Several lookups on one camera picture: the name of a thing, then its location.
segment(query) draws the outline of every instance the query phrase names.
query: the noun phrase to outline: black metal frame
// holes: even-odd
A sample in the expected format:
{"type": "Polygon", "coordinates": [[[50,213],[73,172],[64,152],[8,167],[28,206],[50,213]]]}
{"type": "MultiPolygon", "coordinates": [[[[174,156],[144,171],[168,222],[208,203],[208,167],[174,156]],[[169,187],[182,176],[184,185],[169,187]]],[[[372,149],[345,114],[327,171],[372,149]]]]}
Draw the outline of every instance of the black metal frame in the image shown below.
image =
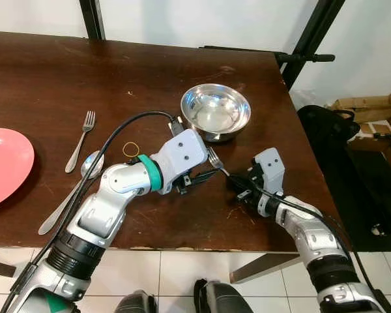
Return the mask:
{"type": "Polygon", "coordinates": [[[98,0],[80,0],[80,6],[89,39],[105,40],[100,2],[98,0]]]}
{"type": "MultiPolygon", "coordinates": [[[[345,0],[319,0],[297,42],[293,54],[273,52],[280,68],[284,63],[287,63],[282,72],[282,77],[288,90],[293,86],[306,62],[331,62],[334,60],[335,57],[332,54],[317,55],[315,52],[344,2],[345,0]]],[[[80,0],[80,5],[89,38],[104,40],[103,21],[98,0],[80,0]]],[[[260,51],[217,46],[200,48],[260,51]]]]}

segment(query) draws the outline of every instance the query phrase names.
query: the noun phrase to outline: black cable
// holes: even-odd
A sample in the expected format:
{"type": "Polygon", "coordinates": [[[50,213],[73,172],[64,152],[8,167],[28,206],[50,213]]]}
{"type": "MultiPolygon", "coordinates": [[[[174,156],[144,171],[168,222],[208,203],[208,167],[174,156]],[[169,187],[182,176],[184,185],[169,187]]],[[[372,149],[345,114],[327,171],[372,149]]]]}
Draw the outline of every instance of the black cable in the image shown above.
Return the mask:
{"type": "MultiPolygon", "coordinates": [[[[55,240],[58,238],[61,231],[66,226],[66,222],[70,217],[72,217],[72,213],[74,212],[74,209],[80,205],[82,196],[87,192],[88,188],[92,185],[93,182],[95,182],[96,177],[88,184],[87,188],[85,188],[86,182],[88,178],[90,177],[91,172],[96,167],[98,161],[102,157],[102,155],[107,151],[108,147],[110,146],[113,139],[119,134],[120,131],[122,131],[126,126],[128,126],[130,123],[150,115],[162,115],[167,117],[171,122],[174,122],[174,117],[169,114],[168,112],[164,111],[146,111],[139,113],[127,120],[125,120],[120,126],[118,126],[110,135],[110,137],[106,140],[103,147],[101,148],[100,152],[97,154],[96,158],[94,159],[93,163],[91,164],[90,168],[88,169],[87,173],[83,176],[81,183],[79,187],[77,188],[77,191],[75,191],[73,197],[71,198],[71,201],[68,203],[68,209],[65,211],[57,230],[53,233],[51,239],[46,243],[46,245],[42,248],[42,250],[36,255],[36,257],[33,259],[31,263],[29,263],[27,266],[36,265],[42,257],[45,255],[46,251],[51,247],[51,245],[55,242],[55,240]]],[[[9,295],[6,298],[6,301],[4,305],[2,306],[0,313],[5,313],[13,301],[14,296],[16,295],[17,286],[14,286],[13,291],[9,293],[9,295]]]]}
{"type": "MultiPolygon", "coordinates": [[[[271,192],[269,191],[266,191],[264,189],[262,189],[261,187],[259,187],[255,181],[252,181],[254,187],[256,188],[256,190],[258,190],[260,193],[272,198],[272,199],[275,199],[276,201],[279,201],[283,204],[286,204],[290,207],[293,207],[295,209],[298,209],[299,211],[302,211],[302,212],[305,212],[307,214],[310,214],[311,216],[317,218],[318,220],[320,220],[333,234],[333,236],[336,238],[336,240],[338,241],[338,243],[341,245],[341,248],[342,250],[344,251],[344,253],[346,254],[346,256],[349,258],[349,260],[351,261],[351,263],[353,264],[353,261],[352,261],[352,258],[351,258],[351,255],[345,245],[345,243],[343,242],[343,239],[339,236],[338,232],[333,228],[332,225],[330,225],[325,219],[323,216],[317,214],[316,212],[314,211],[311,211],[305,207],[302,207],[301,205],[298,205],[298,204],[295,204],[295,203],[292,203],[290,201],[287,201],[287,200],[284,200],[284,199],[281,199],[277,196],[275,196],[274,194],[272,194],[271,192]]],[[[371,291],[374,291],[374,288],[369,280],[369,277],[368,275],[366,274],[366,271],[365,271],[365,268],[360,260],[360,257],[358,255],[358,252],[355,250],[355,248],[353,247],[353,244],[351,242],[351,239],[349,238],[349,236],[346,234],[346,232],[340,227],[340,225],[338,224],[338,222],[336,221],[336,224],[338,225],[338,228],[342,231],[342,233],[344,234],[344,236],[348,239],[349,241],[349,244],[351,246],[351,250],[353,252],[353,254],[355,255],[355,258],[356,258],[356,262],[358,263],[358,266],[360,268],[360,271],[362,272],[362,276],[364,277],[365,279],[365,282],[366,284],[368,285],[368,287],[370,288],[371,291]]]]}

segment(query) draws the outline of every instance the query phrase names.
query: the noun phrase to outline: tiled floor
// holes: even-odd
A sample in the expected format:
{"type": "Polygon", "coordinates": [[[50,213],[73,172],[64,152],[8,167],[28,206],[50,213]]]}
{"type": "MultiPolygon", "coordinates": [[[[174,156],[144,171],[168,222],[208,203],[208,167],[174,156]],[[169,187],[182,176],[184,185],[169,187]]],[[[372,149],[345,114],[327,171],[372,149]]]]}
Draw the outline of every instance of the tiled floor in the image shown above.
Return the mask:
{"type": "MultiPolygon", "coordinates": [[[[35,255],[33,248],[0,248],[0,261],[17,266],[18,275],[35,255]]],[[[229,272],[259,257],[260,253],[144,252],[109,250],[94,272],[83,313],[114,312],[123,296],[143,289],[157,296],[159,313],[194,313],[192,287],[199,278],[229,282],[229,272]]],[[[361,253],[373,285],[391,303],[391,252],[361,253]]],[[[0,276],[0,308],[14,278],[0,276]]],[[[319,312],[316,292],[300,264],[234,285],[254,312],[319,312]]]]}

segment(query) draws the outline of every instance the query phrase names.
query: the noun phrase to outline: white wall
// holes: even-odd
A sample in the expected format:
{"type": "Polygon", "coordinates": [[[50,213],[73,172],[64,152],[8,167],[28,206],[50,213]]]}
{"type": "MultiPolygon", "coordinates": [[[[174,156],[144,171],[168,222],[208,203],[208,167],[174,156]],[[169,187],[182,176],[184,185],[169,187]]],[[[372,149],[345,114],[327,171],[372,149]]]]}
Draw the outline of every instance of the white wall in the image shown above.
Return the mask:
{"type": "MultiPolygon", "coordinates": [[[[100,0],[108,40],[291,52],[317,0],[100,0]]],[[[0,31],[86,37],[78,0],[0,0],[0,31]]],[[[391,0],[348,0],[293,92],[318,104],[391,92],[391,0]]]]}

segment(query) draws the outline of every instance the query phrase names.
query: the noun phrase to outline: pink plate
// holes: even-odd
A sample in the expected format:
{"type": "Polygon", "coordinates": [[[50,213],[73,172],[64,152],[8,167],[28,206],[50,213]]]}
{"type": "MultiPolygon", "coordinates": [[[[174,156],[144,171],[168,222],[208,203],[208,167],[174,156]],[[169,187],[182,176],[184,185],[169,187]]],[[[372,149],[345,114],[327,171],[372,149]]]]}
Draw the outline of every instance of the pink plate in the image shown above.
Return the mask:
{"type": "Polygon", "coordinates": [[[25,181],[34,158],[32,144],[24,135],[0,128],[0,202],[25,181]]]}

